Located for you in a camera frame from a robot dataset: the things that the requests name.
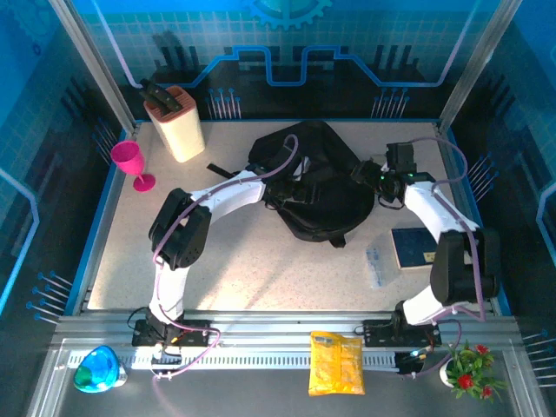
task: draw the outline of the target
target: blue book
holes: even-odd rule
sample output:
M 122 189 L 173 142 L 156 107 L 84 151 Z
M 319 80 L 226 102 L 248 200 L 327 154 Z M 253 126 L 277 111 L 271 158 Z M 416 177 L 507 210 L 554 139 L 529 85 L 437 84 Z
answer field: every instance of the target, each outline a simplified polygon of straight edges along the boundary
M 416 269 L 433 265 L 436 241 L 426 228 L 393 228 L 392 241 L 398 268 Z

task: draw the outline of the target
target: yellow package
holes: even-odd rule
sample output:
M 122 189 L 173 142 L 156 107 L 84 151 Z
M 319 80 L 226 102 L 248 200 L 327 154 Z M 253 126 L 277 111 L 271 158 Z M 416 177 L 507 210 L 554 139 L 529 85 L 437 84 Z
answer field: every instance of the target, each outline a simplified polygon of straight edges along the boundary
M 361 339 L 311 333 L 309 395 L 365 394 Z

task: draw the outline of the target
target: table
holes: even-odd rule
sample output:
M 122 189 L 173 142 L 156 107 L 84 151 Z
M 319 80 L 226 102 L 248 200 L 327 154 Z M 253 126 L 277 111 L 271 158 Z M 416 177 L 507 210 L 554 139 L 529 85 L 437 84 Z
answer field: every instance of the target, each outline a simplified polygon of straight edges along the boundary
M 151 123 L 137 141 L 156 186 L 136 193 L 127 177 L 117 203 L 87 309 L 132 309 L 148 305 L 154 284 L 149 228 L 169 191 L 204 189 L 223 179 L 206 169 L 213 162 L 235 171 L 247 165 L 253 142 L 296 122 L 203 122 L 207 148 L 185 163 L 163 147 Z M 434 136 L 430 122 L 329 122 L 360 157 L 384 155 L 386 144 Z M 445 178 L 438 145 L 414 145 L 420 171 Z M 453 200 L 448 187 L 443 189 Z M 280 217 L 263 203 L 244 207 L 211 226 L 202 257 L 189 272 L 186 309 L 213 310 L 391 310 L 428 284 L 429 272 L 401 272 L 394 260 L 390 229 L 422 226 L 407 209 L 375 204 L 371 215 L 347 237 L 347 246 L 310 243 L 293 237 Z M 385 286 L 372 289 L 365 250 L 381 248 Z

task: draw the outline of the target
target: red flower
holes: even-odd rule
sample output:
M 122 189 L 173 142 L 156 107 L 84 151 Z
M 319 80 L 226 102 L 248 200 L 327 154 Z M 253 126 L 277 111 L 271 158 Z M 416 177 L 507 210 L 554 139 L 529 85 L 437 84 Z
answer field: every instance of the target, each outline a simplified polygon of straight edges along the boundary
M 483 392 L 480 395 L 480 398 L 487 399 L 487 398 L 490 398 L 492 396 L 493 396 L 493 389 L 490 388 L 489 386 L 487 386 L 487 387 L 483 388 Z
M 477 345 L 477 346 L 475 346 L 475 348 L 477 349 L 477 352 L 479 352 L 480 354 L 487 354 L 488 352 L 490 352 L 488 350 L 488 347 L 483 346 L 483 345 Z
M 473 378 L 471 377 L 470 374 L 462 375 L 460 378 L 458 378 L 458 384 L 463 389 L 469 389 L 474 385 Z

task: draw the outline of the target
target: glass panel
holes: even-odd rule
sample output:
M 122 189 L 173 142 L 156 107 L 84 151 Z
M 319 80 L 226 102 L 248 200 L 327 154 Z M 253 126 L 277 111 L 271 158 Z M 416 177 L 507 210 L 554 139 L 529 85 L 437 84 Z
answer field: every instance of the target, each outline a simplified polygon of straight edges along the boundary
M 186 88 L 205 120 L 438 118 L 497 5 L 76 2 L 137 118 L 146 78 Z
M 453 124 L 514 314 L 556 317 L 556 3 L 526 0 Z
M 122 129 L 48 2 L 0 2 L 0 56 L 0 386 L 10 387 L 9 416 L 24 415 L 50 321 L 67 301 L 67 290 L 37 275 L 52 270 L 69 282 L 57 285 L 71 286 Z

